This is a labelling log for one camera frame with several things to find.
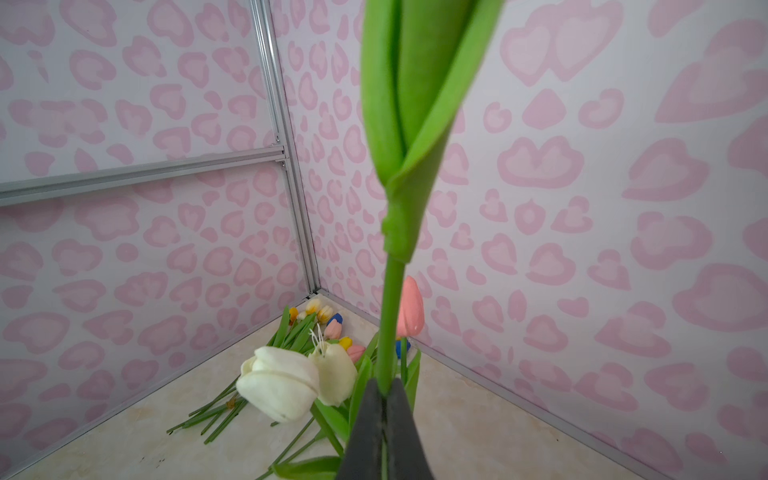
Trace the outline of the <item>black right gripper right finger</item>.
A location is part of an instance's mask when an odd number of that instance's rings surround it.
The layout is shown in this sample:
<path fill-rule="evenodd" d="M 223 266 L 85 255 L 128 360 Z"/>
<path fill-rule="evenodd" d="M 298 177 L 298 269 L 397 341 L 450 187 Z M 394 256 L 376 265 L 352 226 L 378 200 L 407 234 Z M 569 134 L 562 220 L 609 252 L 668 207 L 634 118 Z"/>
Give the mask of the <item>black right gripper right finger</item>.
<path fill-rule="evenodd" d="M 385 478 L 433 480 L 404 385 L 396 378 L 385 406 Z"/>

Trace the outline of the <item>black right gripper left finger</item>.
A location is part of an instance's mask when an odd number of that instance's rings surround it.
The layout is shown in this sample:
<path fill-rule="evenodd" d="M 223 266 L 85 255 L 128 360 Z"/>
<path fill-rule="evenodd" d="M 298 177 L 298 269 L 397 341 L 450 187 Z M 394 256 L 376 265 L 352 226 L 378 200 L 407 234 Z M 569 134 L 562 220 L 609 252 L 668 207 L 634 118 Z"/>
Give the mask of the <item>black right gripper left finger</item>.
<path fill-rule="evenodd" d="M 336 480 L 381 480 L 384 403 L 377 381 L 364 390 L 358 415 Z"/>

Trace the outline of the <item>yellow tulip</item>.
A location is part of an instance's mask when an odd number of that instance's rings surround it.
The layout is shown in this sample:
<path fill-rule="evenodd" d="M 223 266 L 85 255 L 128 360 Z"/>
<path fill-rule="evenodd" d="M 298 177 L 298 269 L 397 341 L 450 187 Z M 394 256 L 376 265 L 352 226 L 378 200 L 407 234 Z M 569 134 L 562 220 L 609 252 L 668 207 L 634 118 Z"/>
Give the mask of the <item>yellow tulip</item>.
<path fill-rule="evenodd" d="M 493 36 L 500 1 L 368 1 L 361 102 L 369 153 L 387 200 L 386 267 L 375 378 L 387 394 L 405 271 L 457 112 Z"/>

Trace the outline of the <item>cream white tulip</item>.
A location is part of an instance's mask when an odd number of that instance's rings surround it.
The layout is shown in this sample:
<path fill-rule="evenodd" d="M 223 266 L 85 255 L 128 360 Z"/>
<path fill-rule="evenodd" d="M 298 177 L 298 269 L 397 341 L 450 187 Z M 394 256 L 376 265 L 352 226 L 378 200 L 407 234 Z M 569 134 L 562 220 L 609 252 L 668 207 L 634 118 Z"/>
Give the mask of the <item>cream white tulip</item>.
<path fill-rule="evenodd" d="M 318 370 L 318 398 L 326 406 L 339 407 L 353 392 L 357 369 L 341 345 L 329 343 L 322 337 L 313 341 L 315 348 L 308 358 Z"/>

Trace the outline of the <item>pink tulip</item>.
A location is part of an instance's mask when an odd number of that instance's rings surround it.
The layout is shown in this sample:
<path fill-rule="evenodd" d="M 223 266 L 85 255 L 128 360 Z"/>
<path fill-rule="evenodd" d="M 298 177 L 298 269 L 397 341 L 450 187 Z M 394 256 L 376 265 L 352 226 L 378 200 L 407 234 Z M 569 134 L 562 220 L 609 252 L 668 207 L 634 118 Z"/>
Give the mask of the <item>pink tulip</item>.
<path fill-rule="evenodd" d="M 403 383 L 407 382 L 407 351 L 410 337 L 418 336 L 425 325 L 423 296 L 417 281 L 407 276 L 403 283 L 397 319 L 397 354 Z"/>

